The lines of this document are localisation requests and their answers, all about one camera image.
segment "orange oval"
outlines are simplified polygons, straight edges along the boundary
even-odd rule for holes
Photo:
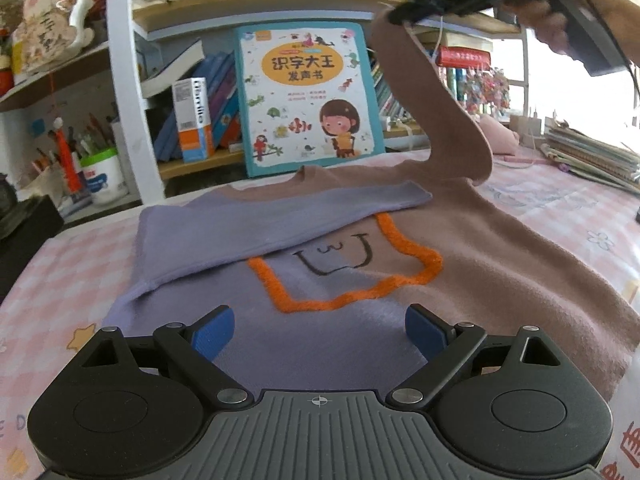
[[[311,86],[331,81],[343,67],[341,54],[330,46],[304,47],[300,42],[281,44],[262,58],[264,74],[272,81],[288,86]]]

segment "blue gripper pad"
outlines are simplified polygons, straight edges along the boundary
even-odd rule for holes
[[[444,331],[412,307],[409,307],[404,314],[404,330],[409,340],[427,361],[436,357],[447,347],[447,336]]]
[[[213,361],[231,341],[235,327],[234,311],[226,305],[219,306],[189,327],[191,347],[207,360]]]

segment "pen holder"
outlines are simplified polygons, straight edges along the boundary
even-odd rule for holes
[[[129,192],[122,176],[118,150],[115,148],[83,157],[80,166],[94,204],[108,204]]]

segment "cartoon girl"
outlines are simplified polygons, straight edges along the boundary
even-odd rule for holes
[[[258,135],[255,138],[255,142],[254,142],[254,150],[258,154],[257,155],[258,162],[262,161],[262,156],[264,155],[266,148],[267,148],[267,137],[265,137],[264,135]]]
[[[350,102],[344,99],[327,101],[320,110],[320,124],[332,137],[335,156],[348,158],[360,154],[353,149],[354,134],[360,129],[360,115]]]

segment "yellow star print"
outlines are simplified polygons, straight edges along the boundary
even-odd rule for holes
[[[85,328],[76,328],[74,330],[74,338],[66,345],[67,350],[75,350],[78,352],[89,339],[92,338],[95,332],[95,323]]]
[[[21,449],[15,448],[6,459],[6,469],[9,473],[9,478],[22,478],[28,468],[29,463],[27,462],[27,457]]]

